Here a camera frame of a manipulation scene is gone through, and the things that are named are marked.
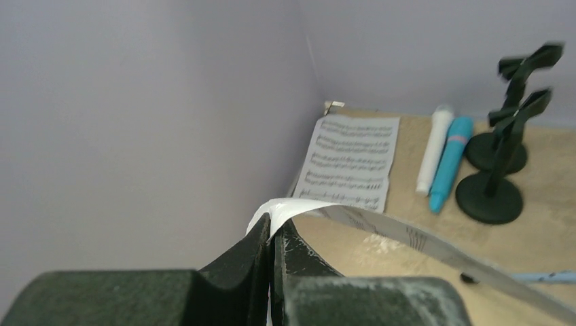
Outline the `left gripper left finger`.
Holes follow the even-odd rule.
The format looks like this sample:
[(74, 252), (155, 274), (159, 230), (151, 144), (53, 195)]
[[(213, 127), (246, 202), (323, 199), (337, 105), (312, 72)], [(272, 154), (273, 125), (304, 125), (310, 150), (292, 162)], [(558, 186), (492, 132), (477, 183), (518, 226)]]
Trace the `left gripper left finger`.
[(3, 325), (265, 325), (270, 217), (199, 270), (46, 272)]

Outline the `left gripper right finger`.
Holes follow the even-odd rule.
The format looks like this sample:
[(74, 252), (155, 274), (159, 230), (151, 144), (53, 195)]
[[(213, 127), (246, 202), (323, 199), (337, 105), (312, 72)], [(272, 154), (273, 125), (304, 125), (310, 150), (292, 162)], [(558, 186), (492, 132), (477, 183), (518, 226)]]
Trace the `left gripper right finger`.
[(287, 222), (270, 242), (271, 325), (471, 325), (464, 301), (430, 276), (346, 277)]

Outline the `sheet music page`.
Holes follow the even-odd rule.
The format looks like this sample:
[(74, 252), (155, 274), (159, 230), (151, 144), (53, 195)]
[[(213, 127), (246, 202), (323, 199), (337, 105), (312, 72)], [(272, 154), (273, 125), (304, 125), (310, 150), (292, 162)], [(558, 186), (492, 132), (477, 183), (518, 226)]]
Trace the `sheet music page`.
[(319, 119), (293, 197), (382, 213), (399, 123), (398, 117)]

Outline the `sheet music pages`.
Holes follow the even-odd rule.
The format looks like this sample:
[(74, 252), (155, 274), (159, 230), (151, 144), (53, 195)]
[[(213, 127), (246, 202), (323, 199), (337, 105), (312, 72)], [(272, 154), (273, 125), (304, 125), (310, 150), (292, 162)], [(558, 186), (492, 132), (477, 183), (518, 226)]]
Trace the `sheet music pages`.
[(274, 236), (293, 217), (315, 211), (320, 211), (323, 217), (349, 227), (396, 240), (510, 297), (523, 301), (555, 319), (569, 325), (575, 324), (573, 307), (520, 282), (492, 264), (468, 255), (430, 231), (387, 214), (378, 214), (359, 207), (333, 202), (275, 198), (262, 204), (256, 210), (247, 226), (246, 233), (249, 233), (265, 214), (270, 217), (270, 236)]

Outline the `black mic stand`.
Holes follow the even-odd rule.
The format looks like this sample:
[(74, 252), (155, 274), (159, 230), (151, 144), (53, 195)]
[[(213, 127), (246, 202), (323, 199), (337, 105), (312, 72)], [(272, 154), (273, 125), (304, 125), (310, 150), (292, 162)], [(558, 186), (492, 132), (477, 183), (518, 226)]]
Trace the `black mic stand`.
[(490, 225), (515, 221), (524, 207), (521, 191), (506, 179), (507, 171), (521, 147), (526, 122), (544, 112), (553, 96), (552, 88), (530, 94), (519, 107), (503, 108), (488, 115), (492, 166), (462, 179), (455, 191), (458, 207), (468, 217)]
[(527, 81), (535, 71), (551, 69), (564, 53), (565, 43), (549, 41), (532, 54), (506, 56), (498, 63), (498, 74), (507, 82), (505, 100), (499, 110), (488, 114), (491, 132), (475, 135), (465, 149), (469, 163), (482, 171), (490, 171), (500, 154), (509, 154), (507, 174), (522, 170), (528, 152), (522, 144), (527, 120), (542, 114), (549, 105), (553, 88), (542, 88), (525, 95)]

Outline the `white toy microphone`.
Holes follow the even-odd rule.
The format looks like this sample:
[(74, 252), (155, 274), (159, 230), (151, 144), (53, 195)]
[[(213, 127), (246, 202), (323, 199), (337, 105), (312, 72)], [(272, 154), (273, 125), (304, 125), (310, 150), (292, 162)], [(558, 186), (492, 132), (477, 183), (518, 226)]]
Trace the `white toy microphone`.
[(416, 194), (429, 195), (442, 156), (448, 129), (455, 117), (449, 105), (440, 105), (431, 116), (431, 130), (416, 180)]

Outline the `blue toy microphone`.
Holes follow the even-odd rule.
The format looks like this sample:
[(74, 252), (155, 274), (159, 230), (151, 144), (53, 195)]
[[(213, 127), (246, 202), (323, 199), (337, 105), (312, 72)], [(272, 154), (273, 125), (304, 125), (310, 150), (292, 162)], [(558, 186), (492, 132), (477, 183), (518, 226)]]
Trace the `blue toy microphone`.
[(429, 209), (432, 213), (439, 213), (450, 195), (463, 152), (472, 134), (473, 120), (470, 117), (457, 117), (451, 123), (429, 193)]

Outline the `light blue music stand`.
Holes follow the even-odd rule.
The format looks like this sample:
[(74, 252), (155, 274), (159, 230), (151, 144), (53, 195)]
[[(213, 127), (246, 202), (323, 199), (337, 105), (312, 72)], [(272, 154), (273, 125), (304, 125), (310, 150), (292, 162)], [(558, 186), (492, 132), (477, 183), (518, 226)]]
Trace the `light blue music stand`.
[(569, 270), (548, 273), (516, 273), (512, 274), (512, 277), (523, 283), (575, 284), (575, 272)]

